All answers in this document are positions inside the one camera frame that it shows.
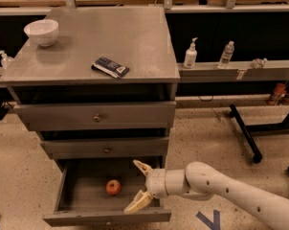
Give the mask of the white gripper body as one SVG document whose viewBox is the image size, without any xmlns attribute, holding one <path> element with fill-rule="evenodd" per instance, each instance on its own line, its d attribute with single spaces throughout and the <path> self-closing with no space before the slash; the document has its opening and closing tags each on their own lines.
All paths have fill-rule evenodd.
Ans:
<svg viewBox="0 0 289 230">
<path fill-rule="evenodd" d="M 153 169 L 146 176 L 145 186 L 154 198 L 167 197 L 166 170 Z"/>
</svg>

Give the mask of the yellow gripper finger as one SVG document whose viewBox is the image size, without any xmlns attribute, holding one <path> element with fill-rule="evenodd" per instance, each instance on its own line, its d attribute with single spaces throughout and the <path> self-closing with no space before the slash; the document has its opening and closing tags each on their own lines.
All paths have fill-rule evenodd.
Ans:
<svg viewBox="0 0 289 230">
<path fill-rule="evenodd" d="M 145 208 L 151 203 L 153 196 L 150 192 L 140 190 L 136 193 L 134 199 L 124 208 L 123 212 L 126 215 L 132 215 Z"/>
<path fill-rule="evenodd" d="M 134 160 L 133 163 L 142 172 L 144 176 L 148 176 L 149 173 L 152 171 L 152 168 L 149 165 L 139 160 Z"/>
</svg>

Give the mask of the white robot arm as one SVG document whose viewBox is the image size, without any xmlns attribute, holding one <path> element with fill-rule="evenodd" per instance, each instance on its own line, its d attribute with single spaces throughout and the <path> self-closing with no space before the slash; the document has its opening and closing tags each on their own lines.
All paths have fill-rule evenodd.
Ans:
<svg viewBox="0 0 289 230">
<path fill-rule="evenodd" d="M 123 210 L 132 215 L 153 199 L 180 196 L 208 200 L 213 195 L 226 198 L 274 230 L 289 230 L 289 199 L 232 179 L 208 164 L 191 162 L 184 169 L 152 169 L 139 160 L 134 165 L 145 176 L 146 191 L 140 190 Z"/>
</svg>

